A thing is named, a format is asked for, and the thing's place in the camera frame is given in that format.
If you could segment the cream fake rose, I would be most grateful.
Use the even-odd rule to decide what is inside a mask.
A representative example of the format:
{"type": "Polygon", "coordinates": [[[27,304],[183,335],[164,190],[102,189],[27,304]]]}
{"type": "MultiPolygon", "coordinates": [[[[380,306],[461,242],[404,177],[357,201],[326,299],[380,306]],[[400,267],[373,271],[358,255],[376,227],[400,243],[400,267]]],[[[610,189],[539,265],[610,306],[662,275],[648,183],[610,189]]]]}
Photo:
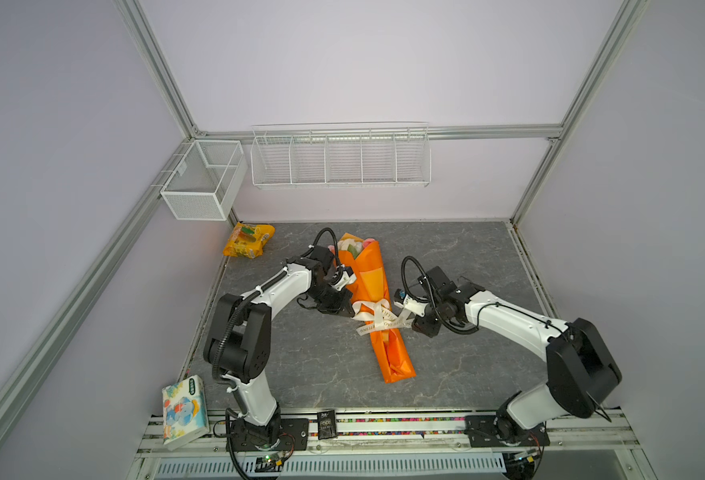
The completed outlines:
{"type": "Polygon", "coordinates": [[[362,241],[354,240],[352,238],[346,238],[340,241],[340,246],[338,246],[338,248],[340,248],[340,251],[348,252],[352,254],[354,258],[356,258],[362,252],[362,250],[364,250],[364,245],[362,241]]]}

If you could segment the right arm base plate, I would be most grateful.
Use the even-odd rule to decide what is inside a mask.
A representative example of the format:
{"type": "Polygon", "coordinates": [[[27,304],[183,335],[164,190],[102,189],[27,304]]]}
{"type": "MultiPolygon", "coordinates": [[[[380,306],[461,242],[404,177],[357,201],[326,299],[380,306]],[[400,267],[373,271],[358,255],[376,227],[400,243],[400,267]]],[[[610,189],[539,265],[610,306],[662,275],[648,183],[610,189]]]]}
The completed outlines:
{"type": "Polygon", "coordinates": [[[466,416],[465,434],[473,448],[550,446],[544,424],[525,430],[506,417],[491,414],[466,416]]]}

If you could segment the orange wrapping paper sheet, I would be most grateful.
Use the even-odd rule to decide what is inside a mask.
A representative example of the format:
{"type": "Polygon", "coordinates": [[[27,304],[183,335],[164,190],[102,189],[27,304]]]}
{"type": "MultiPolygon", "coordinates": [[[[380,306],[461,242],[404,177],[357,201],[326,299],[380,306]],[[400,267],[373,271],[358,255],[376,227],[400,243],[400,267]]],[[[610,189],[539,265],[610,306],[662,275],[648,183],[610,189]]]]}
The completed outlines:
{"type": "Polygon", "coordinates": [[[369,338],[383,380],[394,383],[414,378],[416,371],[400,333],[408,322],[393,312],[379,242],[346,233],[338,241],[338,255],[355,275],[356,280],[348,285],[353,319],[363,323],[357,333],[369,338]]]}

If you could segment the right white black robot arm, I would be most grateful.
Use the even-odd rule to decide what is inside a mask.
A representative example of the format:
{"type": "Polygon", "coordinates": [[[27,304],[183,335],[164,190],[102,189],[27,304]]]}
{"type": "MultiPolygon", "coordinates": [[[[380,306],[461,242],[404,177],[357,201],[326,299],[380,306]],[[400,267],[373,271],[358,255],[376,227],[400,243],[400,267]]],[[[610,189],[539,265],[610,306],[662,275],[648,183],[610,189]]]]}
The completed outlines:
{"type": "Polygon", "coordinates": [[[497,410],[493,429],[514,443],[564,415],[588,418],[621,383],[621,371],[596,326],[577,318],[567,322],[536,314],[500,299],[488,290],[465,284],[444,294],[396,295],[413,316],[412,329],[426,336],[445,328],[457,335],[489,330],[542,360],[546,378],[534,388],[512,395],[497,410]]]}

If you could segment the cream printed ribbon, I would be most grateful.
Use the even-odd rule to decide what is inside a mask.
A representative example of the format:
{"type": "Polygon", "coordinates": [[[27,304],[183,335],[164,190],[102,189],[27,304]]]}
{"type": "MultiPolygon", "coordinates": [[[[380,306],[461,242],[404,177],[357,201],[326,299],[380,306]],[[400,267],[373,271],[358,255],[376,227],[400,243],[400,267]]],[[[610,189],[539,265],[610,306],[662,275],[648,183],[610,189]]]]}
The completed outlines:
{"type": "Polygon", "coordinates": [[[398,314],[393,313],[387,300],[358,301],[354,302],[352,307],[354,309],[352,319],[363,323],[356,328],[360,336],[385,330],[410,328],[415,318],[415,314],[407,309],[402,309],[398,314]]]}

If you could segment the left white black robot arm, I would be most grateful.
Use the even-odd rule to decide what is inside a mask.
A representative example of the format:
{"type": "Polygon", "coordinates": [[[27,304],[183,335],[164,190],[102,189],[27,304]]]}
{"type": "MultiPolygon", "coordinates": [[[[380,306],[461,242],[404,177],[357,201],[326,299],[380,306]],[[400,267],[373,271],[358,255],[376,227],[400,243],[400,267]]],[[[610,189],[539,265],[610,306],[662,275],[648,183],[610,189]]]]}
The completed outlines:
{"type": "Polygon", "coordinates": [[[348,266],[327,270],[318,261],[298,260],[240,295],[220,298],[204,346],[204,360],[210,366],[212,383],[234,396],[240,408],[238,418],[246,425],[266,429],[280,421],[280,404],[266,377],[276,315],[305,295],[325,314],[352,316],[348,286],[355,280],[348,266]]]}

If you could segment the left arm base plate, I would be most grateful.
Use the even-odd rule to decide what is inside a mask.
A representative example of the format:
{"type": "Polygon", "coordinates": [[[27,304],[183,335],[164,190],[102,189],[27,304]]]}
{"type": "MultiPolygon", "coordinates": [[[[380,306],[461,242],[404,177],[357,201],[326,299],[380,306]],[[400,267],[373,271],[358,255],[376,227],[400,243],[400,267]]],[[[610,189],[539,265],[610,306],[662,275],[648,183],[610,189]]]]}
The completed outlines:
{"type": "Polygon", "coordinates": [[[272,450],[304,451],[310,440],[306,418],[280,418],[266,426],[254,426],[242,418],[228,422],[228,438],[235,452],[272,450]]]}

